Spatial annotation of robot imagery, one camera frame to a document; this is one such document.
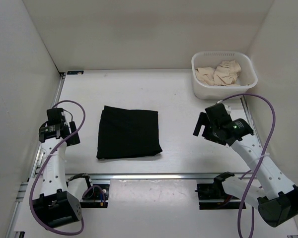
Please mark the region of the black trousers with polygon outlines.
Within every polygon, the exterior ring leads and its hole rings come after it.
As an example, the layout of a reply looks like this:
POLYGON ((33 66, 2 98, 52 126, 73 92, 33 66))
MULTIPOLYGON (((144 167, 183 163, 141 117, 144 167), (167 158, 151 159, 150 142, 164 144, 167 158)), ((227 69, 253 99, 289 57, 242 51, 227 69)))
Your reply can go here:
POLYGON ((147 157, 161 152, 157 111, 104 107, 98 130, 97 159, 147 157))

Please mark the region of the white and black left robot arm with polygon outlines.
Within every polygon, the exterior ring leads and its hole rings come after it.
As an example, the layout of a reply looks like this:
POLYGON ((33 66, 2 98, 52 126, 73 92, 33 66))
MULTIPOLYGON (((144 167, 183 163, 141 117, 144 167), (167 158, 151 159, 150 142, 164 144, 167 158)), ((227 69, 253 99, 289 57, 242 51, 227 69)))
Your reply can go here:
POLYGON ((80 202, 93 195, 94 186, 88 174, 66 178, 66 148, 80 144, 79 136, 73 134, 75 122, 67 122, 62 108, 48 109, 47 117, 47 122, 39 129, 46 166, 39 197, 32 202, 35 214, 43 224, 57 228, 82 219, 80 202))

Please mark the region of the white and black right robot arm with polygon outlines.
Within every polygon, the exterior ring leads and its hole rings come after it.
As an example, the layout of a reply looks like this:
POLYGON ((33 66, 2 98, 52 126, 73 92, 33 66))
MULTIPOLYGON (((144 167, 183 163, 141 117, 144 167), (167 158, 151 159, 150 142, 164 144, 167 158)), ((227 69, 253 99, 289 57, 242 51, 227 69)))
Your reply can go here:
POLYGON ((262 188, 251 186, 245 202, 258 210, 262 219, 277 227, 298 215, 298 186, 288 179, 262 148, 244 119, 232 120, 229 107, 218 103, 198 117, 194 136, 232 148, 247 164, 262 188))

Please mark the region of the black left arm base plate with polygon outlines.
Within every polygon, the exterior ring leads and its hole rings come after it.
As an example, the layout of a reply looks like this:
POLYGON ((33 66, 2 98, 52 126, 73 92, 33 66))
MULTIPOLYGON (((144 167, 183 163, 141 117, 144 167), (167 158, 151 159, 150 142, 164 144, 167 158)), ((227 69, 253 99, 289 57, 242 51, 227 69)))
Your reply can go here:
POLYGON ((94 180, 93 183, 102 188, 102 192, 100 192, 100 189, 97 187, 93 188, 81 200, 81 207, 99 209, 108 208, 110 182, 108 180, 94 180))

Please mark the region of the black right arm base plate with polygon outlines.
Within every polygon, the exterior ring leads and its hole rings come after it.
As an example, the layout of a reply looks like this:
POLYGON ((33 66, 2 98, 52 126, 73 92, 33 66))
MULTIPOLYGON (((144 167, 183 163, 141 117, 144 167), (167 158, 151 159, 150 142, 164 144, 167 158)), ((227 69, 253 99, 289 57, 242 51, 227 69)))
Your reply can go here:
POLYGON ((198 183, 199 210, 238 210, 240 200, 229 195, 216 195, 211 183, 198 183))

